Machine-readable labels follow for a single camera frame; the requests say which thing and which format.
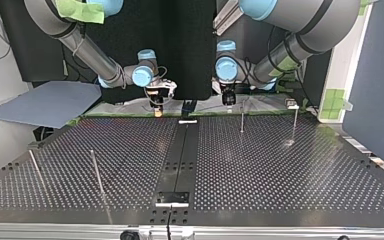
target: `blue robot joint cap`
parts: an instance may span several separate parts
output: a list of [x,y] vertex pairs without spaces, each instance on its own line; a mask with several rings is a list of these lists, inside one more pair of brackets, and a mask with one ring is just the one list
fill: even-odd
[[144,49],[138,53],[139,61],[146,60],[146,59],[156,59],[156,58],[157,58],[157,55],[152,49]]
[[222,57],[216,63],[216,73],[220,80],[234,82],[238,76],[238,64],[231,57]]
[[232,40],[221,41],[217,44],[217,52],[235,51],[236,43]]
[[241,0],[239,8],[257,21],[263,21],[274,11],[278,0]]
[[139,87],[146,87],[154,78],[154,72],[150,67],[140,66],[133,71],[132,80],[133,83]]

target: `black backdrop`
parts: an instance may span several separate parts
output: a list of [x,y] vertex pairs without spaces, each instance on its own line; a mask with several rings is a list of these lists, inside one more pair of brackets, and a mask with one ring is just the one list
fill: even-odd
[[[167,78],[178,84],[176,99],[205,100],[211,95],[216,37],[215,0],[127,0],[122,11],[104,25],[88,25],[87,33],[122,66],[137,63],[137,53],[154,49]],[[104,89],[104,100],[120,102],[143,96],[129,86]]]

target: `perforated metal table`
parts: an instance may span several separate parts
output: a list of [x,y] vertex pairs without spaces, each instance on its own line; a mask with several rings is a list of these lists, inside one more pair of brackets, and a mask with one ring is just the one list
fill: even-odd
[[[311,117],[92,118],[0,171],[0,223],[384,228],[384,170]],[[105,195],[99,190],[90,151]],[[187,208],[157,208],[161,192]]]

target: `vertical pin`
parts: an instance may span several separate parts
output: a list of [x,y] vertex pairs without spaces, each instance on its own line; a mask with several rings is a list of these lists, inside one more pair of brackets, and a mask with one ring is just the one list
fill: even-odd
[[299,108],[297,108],[297,109],[295,110],[294,129],[297,127],[298,111],[299,111]]
[[40,168],[39,168],[39,165],[37,164],[37,161],[36,161],[36,157],[34,156],[34,152],[33,150],[29,150],[29,154],[30,154],[30,157],[33,161],[33,164],[34,164],[34,168],[36,169],[36,171],[40,171]]
[[98,162],[96,161],[95,151],[90,150],[90,157],[92,158],[93,166],[95,167],[96,178],[98,179],[98,184],[99,184],[101,193],[105,194],[104,186],[102,185],[102,181],[101,181],[101,174],[99,173]]
[[242,119],[241,119],[241,133],[243,133],[245,130],[244,130],[244,127],[245,127],[245,101],[242,102],[242,108],[241,108],[241,116],[242,116]]

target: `gray foam sheet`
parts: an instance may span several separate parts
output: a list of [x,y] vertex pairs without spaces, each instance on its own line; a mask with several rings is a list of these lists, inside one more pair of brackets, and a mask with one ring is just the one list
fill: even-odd
[[101,97],[98,86],[49,82],[0,106],[0,120],[62,128]]

